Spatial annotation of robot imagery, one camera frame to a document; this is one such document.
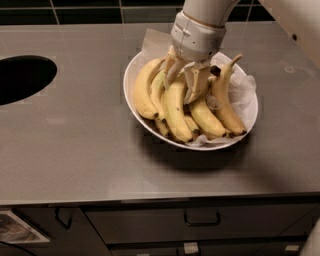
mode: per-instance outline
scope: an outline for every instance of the sink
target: sink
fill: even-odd
[[[0,105],[28,98],[51,83],[56,64],[45,57],[23,55],[0,60]]]

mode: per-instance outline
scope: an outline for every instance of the cabinet door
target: cabinet door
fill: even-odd
[[[49,243],[21,244],[35,255],[42,256],[110,256],[86,216],[79,208],[62,208],[59,221],[54,208],[19,208],[16,212],[32,226],[44,232]],[[0,247],[0,255],[26,256],[27,253],[11,247]]]
[[[305,214],[298,221],[293,223],[281,234],[281,236],[309,235],[319,218],[320,207],[316,207],[315,209]]]
[[[111,250],[113,256],[176,256],[176,248],[145,248]]]
[[[254,256],[298,256],[303,245],[303,241],[268,243],[258,250]]]

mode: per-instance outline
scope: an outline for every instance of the banana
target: banana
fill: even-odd
[[[200,127],[193,120],[193,118],[190,114],[184,115],[184,121],[186,121],[186,124],[188,125],[189,129],[192,132],[193,140],[196,140],[200,135]]]
[[[169,138],[170,131],[166,123],[162,122],[160,119],[154,119],[154,123],[159,131],[159,133],[166,138]]]
[[[207,88],[202,94],[189,104],[191,116],[205,134],[210,134],[215,137],[225,137],[226,129],[207,105],[206,95],[208,90],[209,86],[207,84]]]
[[[192,132],[184,120],[183,112],[183,99],[187,89],[185,76],[182,74],[166,90],[163,102],[169,129],[173,137],[182,142],[191,142],[193,140]]]
[[[163,61],[164,58],[158,58],[147,62],[139,71],[134,83],[134,105],[141,116],[151,120],[158,117],[159,113],[150,99],[150,85]]]
[[[232,68],[241,58],[242,55],[238,54],[229,63],[224,64],[221,67],[220,76],[215,79],[211,86],[211,94],[221,104],[221,107],[215,111],[215,114],[222,124],[235,136],[244,135],[247,132],[244,123],[232,108],[228,96],[230,78],[233,72]]]
[[[158,111],[158,114],[159,114],[158,118],[162,122],[166,122],[164,110],[161,103],[161,97],[165,91],[165,88],[163,85],[164,79],[165,79],[165,74],[164,74],[164,70],[162,69],[156,74],[150,86],[150,89],[151,89],[150,99]]]

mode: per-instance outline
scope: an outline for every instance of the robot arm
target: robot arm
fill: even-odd
[[[200,62],[219,51],[225,23],[239,0],[186,0],[171,31],[179,57]]]
[[[320,1],[259,1],[320,68]],[[165,67],[166,87],[187,63],[195,62],[192,68],[185,69],[188,92],[184,103],[192,102],[204,90],[203,77],[208,76],[210,60],[220,49],[226,33],[225,23],[238,2],[186,0],[183,10],[177,14]]]

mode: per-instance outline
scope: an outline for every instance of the drawer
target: drawer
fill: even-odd
[[[145,248],[111,250],[112,256],[176,256],[176,248]]]
[[[198,244],[198,251],[201,256],[249,256],[263,248],[264,243],[253,244]],[[116,249],[111,250],[113,256],[185,256],[183,244],[165,248],[144,248],[144,249]]]
[[[320,207],[316,207],[291,225],[281,236],[309,235],[319,218]]]
[[[254,256],[298,256],[303,248],[305,242],[273,242],[268,243],[260,250],[258,250]]]
[[[273,237],[314,204],[88,211],[106,244]]]

